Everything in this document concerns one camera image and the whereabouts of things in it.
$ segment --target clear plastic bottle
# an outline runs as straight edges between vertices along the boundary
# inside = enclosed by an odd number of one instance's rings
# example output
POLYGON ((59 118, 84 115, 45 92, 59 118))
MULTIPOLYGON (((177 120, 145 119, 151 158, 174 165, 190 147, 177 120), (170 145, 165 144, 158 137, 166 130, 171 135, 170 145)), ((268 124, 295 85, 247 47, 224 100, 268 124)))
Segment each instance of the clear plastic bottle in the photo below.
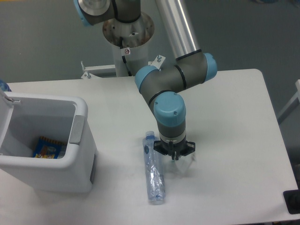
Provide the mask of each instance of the clear plastic bottle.
POLYGON ((165 198, 165 180, 162 164, 162 155, 154 151, 153 145, 157 138, 153 131, 146 132, 142 141, 144 149, 145 173, 149 202, 162 204, 165 198))
POLYGON ((11 91, 11 89, 9 88, 9 85, 7 83, 5 83, 3 80, 0 80, 0 89, 2 91, 11 91))

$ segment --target black object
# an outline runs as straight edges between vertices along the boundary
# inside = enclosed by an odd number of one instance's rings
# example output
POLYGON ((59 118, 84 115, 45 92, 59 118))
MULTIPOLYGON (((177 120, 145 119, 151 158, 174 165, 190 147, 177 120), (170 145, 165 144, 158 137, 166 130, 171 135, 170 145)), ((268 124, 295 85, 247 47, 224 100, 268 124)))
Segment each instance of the black object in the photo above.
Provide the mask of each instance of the black object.
POLYGON ((181 78, 182 78, 182 82, 183 82, 183 89, 187 89, 187 81, 186 81, 186 77, 184 76, 184 73, 182 71, 182 69, 178 66, 178 65, 175 65, 175 67, 178 69, 180 75, 181 75, 181 78))
POLYGON ((300 190, 284 191, 283 196, 290 214, 300 214, 300 190))
POLYGON ((80 11, 82 12, 82 15, 84 16, 84 18, 87 20, 87 22, 90 25, 95 25, 101 22, 104 22, 106 20, 110 20, 114 18, 114 12, 113 12, 113 6, 110 4, 109 8, 107 9, 107 11, 105 13, 103 13, 102 15, 90 15, 87 14, 86 12, 83 11, 83 9, 80 7, 80 5, 78 4, 80 11))
POLYGON ((182 55, 182 56, 176 58, 176 61, 181 60, 181 59, 184 59, 184 58, 186 58, 186 57, 188 57, 188 56, 191 56, 191 55, 194 55, 194 54, 200 53, 200 52, 202 52, 202 49, 198 49, 198 50, 196 50, 196 51, 193 51, 193 52, 190 52, 190 53, 188 53, 188 54, 182 55))
MULTIPOLYGON (((120 37, 120 49, 123 49, 123 37, 120 37)), ((126 58, 125 58, 125 55, 122 55, 122 60, 123 60, 123 63, 125 64, 125 67, 126 67, 126 70, 127 70, 127 73, 128 73, 128 76, 132 76, 131 72, 130 72, 130 69, 128 68, 128 65, 127 65, 127 61, 126 61, 126 58)))
POLYGON ((153 149, 163 155, 171 156, 172 160, 179 160, 179 156, 187 156, 195 151, 195 142, 188 142, 185 138, 176 144, 160 140, 154 142, 153 149))

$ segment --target snack package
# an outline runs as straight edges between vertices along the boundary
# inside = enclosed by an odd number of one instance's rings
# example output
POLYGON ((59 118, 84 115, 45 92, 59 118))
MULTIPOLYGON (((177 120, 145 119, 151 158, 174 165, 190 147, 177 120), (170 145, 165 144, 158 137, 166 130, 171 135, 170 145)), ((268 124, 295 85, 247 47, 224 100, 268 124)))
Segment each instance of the snack package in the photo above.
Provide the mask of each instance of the snack package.
POLYGON ((67 145, 41 136, 38 139, 37 147, 33 152, 34 158, 63 158, 67 145))

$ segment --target white table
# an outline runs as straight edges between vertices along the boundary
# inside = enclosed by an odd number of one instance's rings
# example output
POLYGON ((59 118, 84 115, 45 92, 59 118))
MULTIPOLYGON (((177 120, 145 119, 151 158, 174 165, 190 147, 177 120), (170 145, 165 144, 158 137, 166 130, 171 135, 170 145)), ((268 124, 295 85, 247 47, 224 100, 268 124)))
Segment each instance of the white table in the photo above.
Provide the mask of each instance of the white table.
POLYGON ((88 194, 33 190, 0 171, 1 225, 221 225, 298 219, 297 189, 261 72, 218 72, 181 93, 196 160, 186 176, 165 158, 166 202, 147 202, 142 138, 156 121, 132 77, 9 84, 16 92, 80 96, 98 150, 88 194))

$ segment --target white plastic bin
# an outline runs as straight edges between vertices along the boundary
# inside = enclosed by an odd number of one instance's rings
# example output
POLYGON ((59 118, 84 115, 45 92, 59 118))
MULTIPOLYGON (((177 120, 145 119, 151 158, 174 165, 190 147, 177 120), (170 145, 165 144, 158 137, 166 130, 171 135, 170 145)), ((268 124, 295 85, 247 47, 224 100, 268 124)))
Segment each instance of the white plastic bin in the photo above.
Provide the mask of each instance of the white plastic bin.
POLYGON ((34 189, 91 190, 98 151, 83 99, 0 90, 0 116, 0 169, 34 189), (65 156, 34 158, 40 136, 67 143, 65 156))

